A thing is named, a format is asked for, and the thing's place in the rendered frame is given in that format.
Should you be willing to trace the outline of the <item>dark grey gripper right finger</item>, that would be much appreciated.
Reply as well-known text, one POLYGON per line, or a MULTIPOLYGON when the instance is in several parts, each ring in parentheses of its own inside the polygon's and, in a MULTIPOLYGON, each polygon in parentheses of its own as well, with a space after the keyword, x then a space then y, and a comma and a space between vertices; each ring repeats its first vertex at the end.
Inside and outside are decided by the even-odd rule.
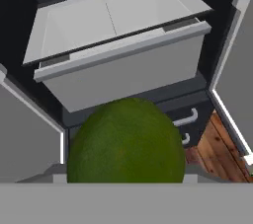
POLYGON ((201 183, 229 184, 229 181, 216 177, 215 175, 212 175, 204 171, 199 166, 187 165, 185 169, 184 183, 185 184, 201 184, 201 183))

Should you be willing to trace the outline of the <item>black fridge body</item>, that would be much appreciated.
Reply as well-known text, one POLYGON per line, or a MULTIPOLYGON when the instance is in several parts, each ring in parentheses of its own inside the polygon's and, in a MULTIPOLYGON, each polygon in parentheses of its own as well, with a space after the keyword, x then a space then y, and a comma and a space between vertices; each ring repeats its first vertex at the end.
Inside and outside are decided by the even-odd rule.
POLYGON ((196 76, 188 80, 128 97, 144 98, 155 103, 205 91, 213 105, 213 110, 209 118, 213 112, 217 112, 211 100, 209 87, 234 16, 235 9, 232 6, 233 0, 203 0, 211 6, 211 11, 208 13, 164 24, 160 27, 141 31, 130 36, 123 36, 106 43, 99 43, 76 52, 65 53, 61 56, 34 64, 25 65, 23 60, 37 9, 59 1, 62 0, 0 0, 0 63, 7 69, 8 76, 18 87, 65 130, 65 138, 71 136, 79 125, 74 127, 64 125, 62 121, 62 110, 65 107, 45 84, 36 82, 34 75, 37 69, 54 63, 64 62, 70 58, 72 53, 85 49, 90 50, 116 40, 145 34, 160 28, 181 27, 192 19, 206 21, 211 26, 211 31, 204 37, 196 76))

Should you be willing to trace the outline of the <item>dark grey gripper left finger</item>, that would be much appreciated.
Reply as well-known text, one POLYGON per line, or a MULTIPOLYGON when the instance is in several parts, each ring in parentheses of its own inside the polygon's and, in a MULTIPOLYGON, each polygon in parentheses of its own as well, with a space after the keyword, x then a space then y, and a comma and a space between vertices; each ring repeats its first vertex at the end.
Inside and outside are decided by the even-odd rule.
POLYGON ((66 182, 66 165, 53 164, 44 172, 19 180, 19 184, 55 184, 66 182))

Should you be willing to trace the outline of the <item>grey fridge door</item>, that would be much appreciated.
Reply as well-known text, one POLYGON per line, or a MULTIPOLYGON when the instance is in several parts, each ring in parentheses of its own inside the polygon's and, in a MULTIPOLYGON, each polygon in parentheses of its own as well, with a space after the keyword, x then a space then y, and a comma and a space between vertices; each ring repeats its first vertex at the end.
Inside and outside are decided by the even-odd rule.
POLYGON ((209 91, 253 177, 253 0, 233 0, 232 6, 234 16, 209 91))
POLYGON ((0 63, 0 183, 30 181, 65 164, 65 130, 0 63))

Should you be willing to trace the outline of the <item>white fridge drawer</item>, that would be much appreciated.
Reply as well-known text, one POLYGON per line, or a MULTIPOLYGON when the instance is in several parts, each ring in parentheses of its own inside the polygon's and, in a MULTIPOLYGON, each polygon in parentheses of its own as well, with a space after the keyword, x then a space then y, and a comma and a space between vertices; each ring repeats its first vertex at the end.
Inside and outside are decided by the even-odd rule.
POLYGON ((208 22, 192 19, 72 53, 37 69, 34 79, 69 112, 78 112, 195 77, 210 31, 208 22))

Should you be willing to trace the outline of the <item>white fridge shelf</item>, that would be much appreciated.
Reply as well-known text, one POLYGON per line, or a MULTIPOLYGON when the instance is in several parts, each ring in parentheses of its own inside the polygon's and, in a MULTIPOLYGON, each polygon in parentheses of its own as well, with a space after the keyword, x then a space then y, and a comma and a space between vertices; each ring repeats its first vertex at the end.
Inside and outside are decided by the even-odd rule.
POLYGON ((37 9, 23 63, 34 64, 210 11, 203 0, 62 0, 37 9))

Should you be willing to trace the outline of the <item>green lime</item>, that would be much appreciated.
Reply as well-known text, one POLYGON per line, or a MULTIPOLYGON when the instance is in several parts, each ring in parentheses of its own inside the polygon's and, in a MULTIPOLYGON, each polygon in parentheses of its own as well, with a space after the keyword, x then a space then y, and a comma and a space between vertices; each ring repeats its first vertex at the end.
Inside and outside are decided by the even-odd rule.
POLYGON ((121 99, 98 107, 70 145, 70 183, 180 183, 182 136, 154 103, 121 99))

